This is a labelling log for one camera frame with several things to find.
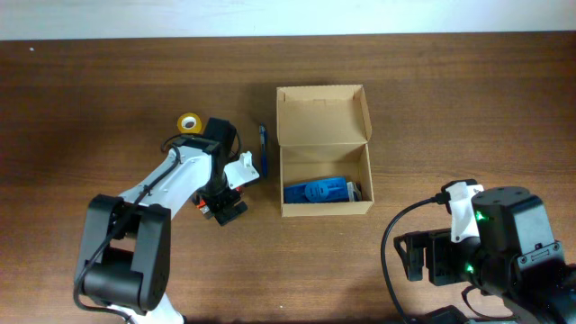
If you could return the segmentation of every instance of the wooden table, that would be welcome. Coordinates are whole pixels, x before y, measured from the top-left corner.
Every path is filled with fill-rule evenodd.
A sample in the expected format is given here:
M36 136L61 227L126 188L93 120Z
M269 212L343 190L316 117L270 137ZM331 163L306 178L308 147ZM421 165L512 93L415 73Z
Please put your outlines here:
M282 219L277 86L363 84L373 123L376 204L365 216ZM271 176L221 228L191 204L172 226L167 288L191 319L397 318L379 244L388 221L444 183L522 185L546 203L576 260L576 34L0 42L0 321L118 323L78 310L73 274L86 206L119 194L164 155L186 112L230 120ZM450 226L442 206L393 236ZM390 246L405 309L454 304L465 284L409 283ZM496 298L472 303L503 315Z

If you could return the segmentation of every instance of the wall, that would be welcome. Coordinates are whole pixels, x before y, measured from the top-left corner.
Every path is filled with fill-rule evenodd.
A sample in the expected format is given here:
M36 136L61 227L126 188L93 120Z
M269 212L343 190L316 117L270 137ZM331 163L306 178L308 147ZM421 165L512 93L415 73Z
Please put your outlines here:
M0 0L0 40L576 29L576 0Z

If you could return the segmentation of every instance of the blue object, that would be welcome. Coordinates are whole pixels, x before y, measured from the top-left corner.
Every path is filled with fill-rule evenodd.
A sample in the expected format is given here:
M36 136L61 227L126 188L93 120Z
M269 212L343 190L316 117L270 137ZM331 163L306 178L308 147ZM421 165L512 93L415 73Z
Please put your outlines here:
M268 142L268 133L266 132L266 127L263 123L260 123L260 145L261 145L261 163L262 163L262 174L264 178L268 177L268 159L266 158L266 143Z
M285 203L348 202L348 189L343 176L332 177L284 188Z

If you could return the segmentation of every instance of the blue package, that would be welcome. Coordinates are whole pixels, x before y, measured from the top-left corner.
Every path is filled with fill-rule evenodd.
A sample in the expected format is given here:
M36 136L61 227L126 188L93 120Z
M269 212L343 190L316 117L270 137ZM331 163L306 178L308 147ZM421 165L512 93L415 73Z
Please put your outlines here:
M346 179L332 177L284 188L285 203L341 203L349 202Z

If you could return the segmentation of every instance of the green indicator light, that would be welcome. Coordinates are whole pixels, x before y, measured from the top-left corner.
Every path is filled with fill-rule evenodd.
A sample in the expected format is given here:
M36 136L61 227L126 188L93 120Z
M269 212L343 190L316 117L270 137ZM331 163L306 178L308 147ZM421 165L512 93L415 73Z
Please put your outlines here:
M486 221L488 219L488 217L482 215L481 212L477 211L476 212L476 221Z

